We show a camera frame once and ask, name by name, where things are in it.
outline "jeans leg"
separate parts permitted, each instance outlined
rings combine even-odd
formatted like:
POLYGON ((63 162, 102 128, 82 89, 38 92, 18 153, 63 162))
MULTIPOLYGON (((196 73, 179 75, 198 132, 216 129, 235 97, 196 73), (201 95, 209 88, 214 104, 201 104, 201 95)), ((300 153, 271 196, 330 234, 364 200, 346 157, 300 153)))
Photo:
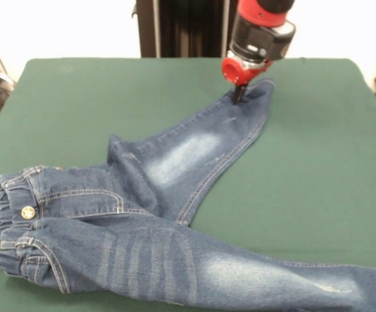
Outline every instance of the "jeans leg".
POLYGON ((123 172, 137 176, 132 192, 139 194, 140 206, 162 218, 189 224, 217 178, 261 134, 272 92, 273 82, 263 80, 248 88, 239 105, 231 103, 231 91, 155 136, 139 142, 112 136, 108 164, 121 177, 123 172))
MULTIPOLYGON (((58 283, 72 293, 112 291, 214 309, 376 311, 374 268, 279 261, 155 216, 40 222, 21 247, 45 246, 45 263, 58 264, 58 283)), ((42 263, 23 271, 48 285, 42 263)))

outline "green cloth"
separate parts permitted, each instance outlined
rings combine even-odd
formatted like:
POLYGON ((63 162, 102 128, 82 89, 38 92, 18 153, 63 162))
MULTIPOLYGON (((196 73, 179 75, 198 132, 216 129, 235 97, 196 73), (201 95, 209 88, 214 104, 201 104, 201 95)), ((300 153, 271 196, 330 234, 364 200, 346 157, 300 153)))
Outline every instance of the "green cloth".
MULTIPOLYGON (((376 267, 376 100, 349 60, 288 59, 262 136, 214 185, 192 227, 292 261, 376 267)), ((0 174, 103 163, 218 99, 218 59, 32 60, 0 115, 0 174)), ((193 311, 110 293, 60 294, 0 271, 0 311, 193 311)))

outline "blue denim jeans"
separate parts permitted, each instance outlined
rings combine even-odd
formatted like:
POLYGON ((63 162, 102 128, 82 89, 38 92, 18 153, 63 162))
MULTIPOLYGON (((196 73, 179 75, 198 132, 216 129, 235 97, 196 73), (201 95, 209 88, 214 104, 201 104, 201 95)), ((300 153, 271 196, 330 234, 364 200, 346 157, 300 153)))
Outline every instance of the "blue denim jeans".
POLYGON ((110 291, 193 307, 376 311, 376 268, 292 263, 189 227, 217 178, 258 138, 273 82, 231 92, 105 164, 0 175, 0 269, 62 293, 110 291))

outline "elastic waistband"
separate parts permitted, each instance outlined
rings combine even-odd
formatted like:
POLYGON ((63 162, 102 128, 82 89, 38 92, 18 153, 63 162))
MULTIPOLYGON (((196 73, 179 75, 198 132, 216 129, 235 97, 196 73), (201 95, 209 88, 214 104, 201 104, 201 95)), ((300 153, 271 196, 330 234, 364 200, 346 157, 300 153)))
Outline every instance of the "elastic waistband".
POLYGON ((0 175, 0 269, 11 276, 21 275, 21 257, 16 246, 31 240, 27 234, 40 218, 32 176, 42 168, 36 166, 17 174, 0 175))

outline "yellow stitching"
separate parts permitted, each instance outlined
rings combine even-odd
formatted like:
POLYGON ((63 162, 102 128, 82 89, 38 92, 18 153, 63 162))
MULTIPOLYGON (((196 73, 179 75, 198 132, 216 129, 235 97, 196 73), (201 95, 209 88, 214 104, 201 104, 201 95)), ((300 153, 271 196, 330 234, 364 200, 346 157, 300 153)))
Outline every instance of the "yellow stitching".
POLYGON ((20 267, 19 267, 20 275, 21 275, 22 277, 25 276, 25 264, 26 264, 26 263, 22 262, 21 265, 20 265, 20 267))
POLYGON ((59 198, 65 198, 70 196, 80 196, 80 195, 94 195, 94 194, 101 194, 101 195, 109 195, 116 199, 117 201, 117 213, 119 213, 119 209, 123 206, 123 199, 119 197, 117 194, 113 192, 109 192, 106 190, 72 190, 66 192, 59 192, 55 194, 51 194, 49 197, 41 197, 40 199, 43 200, 57 200, 59 198))
POLYGON ((48 254, 46 252, 44 252, 42 249, 40 251, 46 256, 47 260, 49 261, 49 263, 53 267, 53 275, 55 275, 56 281, 58 282, 59 290, 60 290, 60 292, 62 294, 64 294, 65 292, 64 292, 64 290, 62 288, 62 283, 60 282, 60 279, 59 279, 58 272, 56 270, 55 264, 52 262, 51 258, 48 256, 48 254))
POLYGON ((13 177, 12 179, 9 179, 7 181, 5 181, 3 183, 3 185, 5 187, 9 186, 10 184, 13 184, 14 182, 18 182, 18 181, 21 181, 21 180, 24 180, 24 179, 27 179, 30 175, 32 175, 34 172, 38 172, 39 171, 39 168, 41 166, 37 166, 37 167, 33 167, 33 168, 29 168, 29 169, 26 169, 26 171, 22 172, 19 174, 19 176, 17 177, 13 177))
POLYGON ((122 211, 121 213, 143 213, 143 214, 151 215, 150 212, 143 210, 143 209, 126 209, 125 211, 122 211))
POLYGON ((238 153, 244 150, 244 147, 250 143, 253 137, 258 133, 261 125, 264 125, 264 122, 267 120, 264 119, 263 121, 256 124, 256 126, 249 132, 248 136, 239 143, 239 145, 235 146, 234 149, 223 159, 219 162, 219 164, 202 180, 201 184, 198 186, 196 191, 192 193, 190 199, 185 203, 182 211, 180 212, 177 223, 185 222, 185 218, 188 213, 191 211, 192 207, 195 205, 198 197, 200 197, 202 191, 207 187, 210 181, 219 173, 219 171, 231 160, 233 159, 238 153))
POLYGON ((62 273, 62 277, 64 278, 66 291, 67 291, 68 293, 70 293, 70 291, 69 291, 69 287, 68 287, 68 282, 67 282, 66 277, 65 277, 65 274, 64 274, 64 270, 62 269, 62 267, 61 267, 61 265, 60 265, 60 262, 59 262, 58 258, 57 258, 56 255, 53 253, 53 251, 50 250, 49 247, 46 246, 43 242, 41 242, 41 241, 38 240, 38 239, 35 239, 35 240, 38 241, 39 243, 41 243, 43 246, 45 246, 45 247, 46 247, 46 248, 52 253, 53 257, 55 258, 55 260, 57 261, 57 263, 58 263, 58 265, 59 265, 60 271, 61 271, 61 273, 62 273))
POLYGON ((34 182, 33 177, 30 176, 30 177, 28 177, 28 179, 29 179, 29 182, 31 182, 31 185, 32 185, 32 190, 31 190, 32 196, 34 196, 36 198, 36 201, 38 202, 40 217, 43 218, 44 217, 44 206, 42 205, 42 202, 39 200, 38 188, 36 187, 36 184, 34 182))
POLYGON ((99 188, 80 188, 80 189, 77 189, 77 190, 65 190, 65 191, 62 191, 62 192, 57 192, 57 193, 53 193, 53 194, 43 195, 43 196, 39 196, 39 198, 41 198, 41 199, 44 200, 44 199, 48 199, 48 198, 50 199, 53 196, 58 196, 58 195, 62 195, 62 194, 74 194, 76 192, 94 192, 94 191, 95 192, 103 192, 103 193, 106 193, 106 194, 111 194, 111 195, 118 196, 114 192, 110 192, 108 190, 103 190, 103 189, 99 189, 99 188))
POLYGON ((35 265, 37 262, 35 259, 40 259, 41 264, 48 264, 46 257, 42 255, 32 255, 29 258, 27 258, 26 262, 35 265))
MULTIPOLYGON (((274 81, 270 80, 270 79, 263 79, 261 81, 259 81, 258 83, 256 83, 255 85, 251 86, 251 89, 254 89, 260 85, 262 85, 262 83, 271 83, 273 86, 275 86, 275 83, 274 81)), ((225 94, 219 101, 215 102, 214 104, 211 104, 208 108, 206 108, 205 110, 203 110, 202 112, 200 112, 197 116, 194 116, 192 118, 189 118, 188 120, 186 120, 184 123, 178 125, 177 127, 173 128, 172 130, 164 133, 163 135, 161 135, 160 137, 158 138, 154 138, 154 139, 151 139, 150 141, 148 142, 145 142, 144 144, 142 144, 141 146, 136 146, 136 149, 138 150, 142 150, 144 149, 146 146, 148 145, 151 145, 152 143, 154 142, 158 142, 158 141, 161 141, 163 138, 169 136, 170 134, 172 134, 173 132, 176 132, 178 131, 179 129, 182 129, 183 127, 185 127, 186 125, 189 125, 190 123, 196 123, 196 121, 199 119, 199 118, 202 118, 202 116, 206 113, 208 113, 209 111, 213 110, 214 108, 216 108, 217 106, 219 106, 221 103, 223 103, 223 101, 229 96, 229 94, 225 94)))
POLYGON ((36 275, 38 274, 38 268, 40 264, 40 258, 38 258, 38 264, 36 264, 36 270, 34 271, 34 282, 37 284, 38 282, 36 281, 36 275))
POLYGON ((91 216, 109 216, 109 215, 119 215, 118 213, 116 212, 113 212, 113 213, 93 213, 93 214, 76 214, 75 216, 66 216, 64 218, 70 218, 70 219, 74 219, 74 218, 88 218, 88 217, 91 217, 91 216))
POLYGON ((120 207, 117 206, 117 214, 119 215, 120 213, 122 213, 124 210, 124 205, 121 205, 120 207))

